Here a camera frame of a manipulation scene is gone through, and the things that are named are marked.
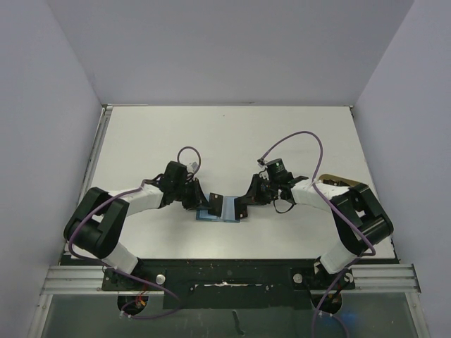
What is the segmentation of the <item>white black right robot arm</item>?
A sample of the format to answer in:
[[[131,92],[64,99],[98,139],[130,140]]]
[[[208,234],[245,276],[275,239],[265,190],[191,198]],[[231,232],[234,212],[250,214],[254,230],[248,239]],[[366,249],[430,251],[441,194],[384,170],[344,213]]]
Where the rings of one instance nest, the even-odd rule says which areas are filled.
[[[338,242],[320,256],[314,270],[318,286],[329,288],[339,272],[359,257],[376,254],[375,245],[390,237],[394,227],[370,187],[361,182],[295,177],[278,158],[254,174],[246,194],[234,199],[235,219],[248,216],[248,206],[265,206],[281,199],[291,207],[311,206],[331,212]]]

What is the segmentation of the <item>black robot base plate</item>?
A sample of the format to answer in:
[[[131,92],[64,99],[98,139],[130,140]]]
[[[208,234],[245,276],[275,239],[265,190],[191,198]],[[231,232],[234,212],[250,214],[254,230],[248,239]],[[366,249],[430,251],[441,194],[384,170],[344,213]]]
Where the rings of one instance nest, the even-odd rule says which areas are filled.
[[[341,293],[355,288],[351,270],[328,275],[311,260],[143,260],[137,279],[104,268],[101,290],[119,292],[118,308],[137,315],[150,307],[150,294],[163,309],[309,309],[322,292],[326,304],[339,306]]]

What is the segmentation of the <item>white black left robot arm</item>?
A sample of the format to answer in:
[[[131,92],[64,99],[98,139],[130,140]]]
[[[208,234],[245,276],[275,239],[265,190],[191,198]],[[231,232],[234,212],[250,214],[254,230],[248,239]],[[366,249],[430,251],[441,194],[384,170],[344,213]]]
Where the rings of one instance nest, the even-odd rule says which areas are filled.
[[[138,288],[144,273],[138,268],[139,258],[130,253],[119,239],[128,216],[164,208],[174,201],[186,210],[208,209],[199,180],[194,176],[200,164],[171,161],[165,172],[144,179],[139,187],[108,192],[98,187],[87,191],[68,221],[63,236],[73,256],[76,246],[109,268],[119,270],[118,281],[127,289]]]

